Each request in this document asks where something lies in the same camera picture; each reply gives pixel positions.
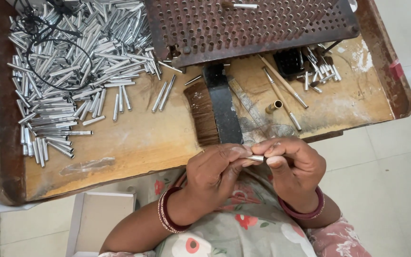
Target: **floral shirt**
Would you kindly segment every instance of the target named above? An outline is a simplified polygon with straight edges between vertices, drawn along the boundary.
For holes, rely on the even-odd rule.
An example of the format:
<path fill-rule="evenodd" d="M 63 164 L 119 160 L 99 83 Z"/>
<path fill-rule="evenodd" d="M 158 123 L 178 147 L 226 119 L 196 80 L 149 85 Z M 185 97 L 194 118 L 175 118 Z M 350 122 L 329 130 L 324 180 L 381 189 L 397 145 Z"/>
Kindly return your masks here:
<path fill-rule="evenodd" d="M 154 182 L 159 197 L 175 174 L 164 173 Z M 367 257 L 346 219 L 321 229 L 303 231 L 285 214 L 272 187 L 267 166 L 241 172 L 231 197 L 184 233 L 172 234 L 153 251 L 106 252 L 99 257 Z"/>

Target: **bangle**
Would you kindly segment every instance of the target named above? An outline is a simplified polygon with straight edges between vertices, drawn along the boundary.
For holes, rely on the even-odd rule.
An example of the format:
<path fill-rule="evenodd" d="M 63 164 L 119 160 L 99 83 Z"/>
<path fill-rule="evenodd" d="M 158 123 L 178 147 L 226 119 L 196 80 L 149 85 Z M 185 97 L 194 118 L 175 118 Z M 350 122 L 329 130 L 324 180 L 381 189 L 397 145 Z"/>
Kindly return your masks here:
<path fill-rule="evenodd" d="M 279 203 L 282 206 L 283 210 L 285 213 L 287 213 L 289 216 L 295 218 L 295 219 L 315 219 L 318 217 L 324 209 L 324 195 L 323 192 L 321 191 L 320 187 L 317 187 L 315 189 L 315 192 L 318 195 L 318 207 L 311 213 L 298 213 L 297 211 L 293 210 L 285 201 L 283 201 L 280 197 L 279 198 Z"/>
<path fill-rule="evenodd" d="M 159 221 L 161 221 L 161 224 L 163 225 L 163 227 L 171 232 L 171 233 L 182 233 L 185 232 L 187 229 L 189 229 L 190 225 L 186 225 L 186 226 L 179 226 L 177 224 L 175 224 L 171 218 L 169 217 L 168 214 L 168 198 L 170 195 L 172 195 L 172 193 L 181 190 L 181 187 L 173 187 L 170 188 L 169 190 L 167 190 L 166 192 L 164 192 L 161 197 L 159 198 L 158 201 L 158 218 Z"/>

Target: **wooden table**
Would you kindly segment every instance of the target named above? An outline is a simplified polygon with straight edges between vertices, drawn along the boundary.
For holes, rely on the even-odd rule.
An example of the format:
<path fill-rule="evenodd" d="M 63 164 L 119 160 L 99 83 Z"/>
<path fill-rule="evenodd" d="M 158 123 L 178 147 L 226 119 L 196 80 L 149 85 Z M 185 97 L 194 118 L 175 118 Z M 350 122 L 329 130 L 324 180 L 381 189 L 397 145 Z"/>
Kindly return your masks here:
<path fill-rule="evenodd" d="M 198 147 L 183 84 L 201 73 L 200 67 L 188 67 L 185 75 L 163 69 L 163 79 L 144 75 L 127 91 L 132 112 L 119 114 L 112 121 L 116 89 L 106 96 L 105 120 L 74 130 L 93 130 L 92 136 L 72 136 L 75 158 L 68 159 L 50 149 L 45 168 L 34 158 L 23 158 L 18 143 L 16 110 L 5 65 L 13 53 L 8 42 L 10 10 L 0 0 L 0 200 L 9 205 L 64 197 L 93 187 L 136 176 L 181 167 L 201 151 Z M 310 106 L 304 109 L 282 89 L 303 130 L 301 138 L 309 141 L 331 137 L 343 130 L 407 117 L 411 114 L 411 91 L 405 77 L 395 78 L 390 65 L 397 60 L 383 23 L 372 0 L 360 2 L 357 15 L 362 35 L 346 40 L 333 50 L 334 62 L 342 76 L 341 82 L 320 86 L 319 94 L 304 91 L 303 84 L 291 85 Z M 273 63 L 271 55 L 266 58 Z M 283 110 L 273 115 L 264 109 L 277 100 L 265 74 L 264 64 L 257 57 L 231 60 L 226 73 L 234 76 L 263 115 L 273 124 L 292 125 Z M 163 112 L 153 114 L 154 98 L 165 80 L 177 74 L 174 88 Z M 239 117 L 250 116 L 234 96 Z"/>

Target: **woman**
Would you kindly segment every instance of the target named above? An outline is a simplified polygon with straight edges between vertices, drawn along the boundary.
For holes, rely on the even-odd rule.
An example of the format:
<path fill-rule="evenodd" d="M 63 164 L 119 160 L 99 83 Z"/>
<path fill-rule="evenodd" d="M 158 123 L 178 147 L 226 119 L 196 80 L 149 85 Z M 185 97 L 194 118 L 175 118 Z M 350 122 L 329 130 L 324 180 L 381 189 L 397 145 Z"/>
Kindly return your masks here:
<path fill-rule="evenodd" d="M 209 147 L 188 161 L 184 188 L 123 219 L 100 257 L 370 256 L 319 189 L 325 172 L 298 138 Z"/>

